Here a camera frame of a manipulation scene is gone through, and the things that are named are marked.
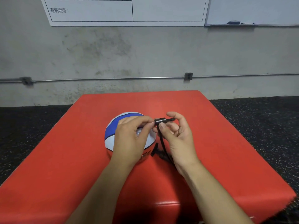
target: hand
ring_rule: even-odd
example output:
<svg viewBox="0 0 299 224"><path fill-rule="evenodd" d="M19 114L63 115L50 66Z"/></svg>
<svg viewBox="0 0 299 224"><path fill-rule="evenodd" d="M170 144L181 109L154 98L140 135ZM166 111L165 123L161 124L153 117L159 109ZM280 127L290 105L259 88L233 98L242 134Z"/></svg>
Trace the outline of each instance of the hand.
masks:
<svg viewBox="0 0 299 224"><path fill-rule="evenodd" d="M174 122L160 123L159 129L169 142L170 152L178 172L183 175L189 167L200 163L194 148L191 129L184 116L177 112L167 112L167 116L176 118L180 125Z"/></svg>
<svg viewBox="0 0 299 224"><path fill-rule="evenodd" d="M139 126L144 127L137 136L136 131ZM154 126L154 120L149 116L121 119L115 130L111 161L116 162L118 166L126 165L133 168L141 158L148 134Z"/></svg>

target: red foam box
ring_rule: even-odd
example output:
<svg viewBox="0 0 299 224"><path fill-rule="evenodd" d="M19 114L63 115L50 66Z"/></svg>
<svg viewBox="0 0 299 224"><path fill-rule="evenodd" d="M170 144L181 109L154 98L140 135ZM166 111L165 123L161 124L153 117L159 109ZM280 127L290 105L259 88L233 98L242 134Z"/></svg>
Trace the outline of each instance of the red foam box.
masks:
<svg viewBox="0 0 299 224"><path fill-rule="evenodd" d="M64 223L109 162L105 128L123 112L183 114L205 167L255 223L284 209L292 188L199 91L83 95L0 187L0 223ZM178 172L157 155L134 167L114 223L200 220Z"/></svg>

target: blue and white basketball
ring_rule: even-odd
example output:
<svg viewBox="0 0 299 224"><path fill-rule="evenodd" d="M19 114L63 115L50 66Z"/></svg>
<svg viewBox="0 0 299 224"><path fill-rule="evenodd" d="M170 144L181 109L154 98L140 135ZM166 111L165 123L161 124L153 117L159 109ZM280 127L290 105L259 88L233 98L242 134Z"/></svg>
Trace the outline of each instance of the blue and white basketball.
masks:
<svg viewBox="0 0 299 224"><path fill-rule="evenodd" d="M131 117L131 116L143 116L141 113L138 112L125 112L125 113L121 113L120 115L116 116L113 120L110 121L110 123L108 124L108 126L106 127L105 130L105 147L108 150L108 154L112 155L113 152L113 147L114 147L114 134L115 134L115 130L117 128L118 125L118 121L120 121L123 118L126 117ZM138 128L136 131L136 134L139 135L139 133L141 132L142 127ZM156 141L156 133L153 132L153 130L150 131L148 137L147 137L147 142L144 146L144 152L142 154L142 158L145 158L146 156L148 156L153 147L154 147L154 143Z"/></svg>

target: forearm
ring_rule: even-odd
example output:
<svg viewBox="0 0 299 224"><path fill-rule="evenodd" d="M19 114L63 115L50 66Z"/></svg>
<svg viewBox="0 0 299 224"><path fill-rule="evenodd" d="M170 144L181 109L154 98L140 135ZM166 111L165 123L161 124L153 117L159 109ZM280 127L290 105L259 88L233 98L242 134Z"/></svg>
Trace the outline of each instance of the forearm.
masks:
<svg viewBox="0 0 299 224"><path fill-rule="evenodd" d="M66 224L112 223L118 195L131 169L111 160Z"/></svg>
<svg viewBox="0 0 299 224"><path fill-rule="evenodd" d="M230 194L198 163L183 173L206 224L252 224Z"/></svg>

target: blue panel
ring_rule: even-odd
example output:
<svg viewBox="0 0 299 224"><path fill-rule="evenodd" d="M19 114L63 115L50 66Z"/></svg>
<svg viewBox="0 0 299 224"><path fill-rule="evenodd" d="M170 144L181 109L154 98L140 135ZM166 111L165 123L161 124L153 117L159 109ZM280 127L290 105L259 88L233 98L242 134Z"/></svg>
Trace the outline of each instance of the blue panel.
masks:
<svg viewBox="0 0 299 224"><path fill-rule="evenodd" d="M117 125L118 125L118 121L120 121L121 119L125 118L125 117L130 117L130 116L143 116L142 114L139 114L139 113L128 113L128 114L124 114L122 116L118 116L116 117L112 123L110 123L108 125L108 127L106 128L105 130L105 140L106 138L108 138L109 136L111 135L114 135L115 134L115 130L117 128Z"/></svg>

